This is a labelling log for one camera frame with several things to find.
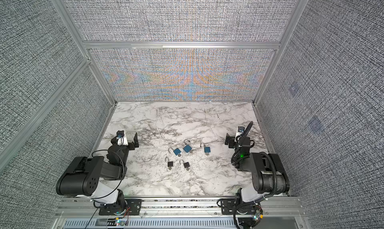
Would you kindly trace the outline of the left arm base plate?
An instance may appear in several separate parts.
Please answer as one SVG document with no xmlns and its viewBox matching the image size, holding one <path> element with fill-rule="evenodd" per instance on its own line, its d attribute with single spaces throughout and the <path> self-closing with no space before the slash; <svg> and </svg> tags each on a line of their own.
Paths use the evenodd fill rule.
<svg viewBox="0 0 384 229">
<path fill-rule="evenodd" d="M 100 216 L 138 216 L 142 207 L 141 199 L 128 199 L 100 206 Z"/>
</svg>

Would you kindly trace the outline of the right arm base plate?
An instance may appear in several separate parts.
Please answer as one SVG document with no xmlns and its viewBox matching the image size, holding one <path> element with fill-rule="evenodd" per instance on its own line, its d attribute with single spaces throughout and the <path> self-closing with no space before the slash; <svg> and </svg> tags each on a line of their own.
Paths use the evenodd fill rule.
<svg viewBox="0 0 384 229">
<path fill-rule="evenodd" d="M 260 203 L 242 202 L 235 198 L 221 198 L 217 200 L 217 206 L 223 215 L 262 215 L 263 209 Z"/>
</svg>

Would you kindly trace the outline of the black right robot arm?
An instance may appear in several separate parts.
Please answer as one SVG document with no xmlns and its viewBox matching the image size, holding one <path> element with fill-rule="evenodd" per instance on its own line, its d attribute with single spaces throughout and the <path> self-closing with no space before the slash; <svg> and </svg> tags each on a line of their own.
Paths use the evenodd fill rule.
<svg viewBox="0 0 384 229">
<path fill-rule="evenodd" d="M 225 145 L 234 149 L 231 157 L 232 165 L 240 172 L 251 174 L 252 182 L 241 188 L 234 199 L 221 199 L 224 215 L 232 214 L 238 205 L 253 202 L 265 195 L 287 193 L 290 182 L 280 157 L 270 153 L 252 153 L 255 142 L 249 137 L 243 139 L 241 134 L 235 137 L 226 135 Z"/>
</svg>

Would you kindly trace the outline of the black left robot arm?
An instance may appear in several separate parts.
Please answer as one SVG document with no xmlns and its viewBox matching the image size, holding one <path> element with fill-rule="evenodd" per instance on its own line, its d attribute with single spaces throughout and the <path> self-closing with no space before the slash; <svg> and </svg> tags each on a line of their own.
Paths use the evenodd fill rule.
<svg viewBox="0 0 384 229">
<path fill-rule="evenodd" d="M 100 179 L 119 183 L 123 181 L 127 173 L 129 152 L 140 146 L 138 134 L 130 142 L 124 131 L 117 131 L 111 143 L 105 150 L 106 157 L 92 155 L 90 158 L 74 158 L 56 184 L 57 194 L 88 198 L 94 202 L 95 208 L 100 209 L 101 216 L 127 213 L 132 207 L 122 190 L 118 186 L 110 188 L 100 182 Z"/>
</svg>

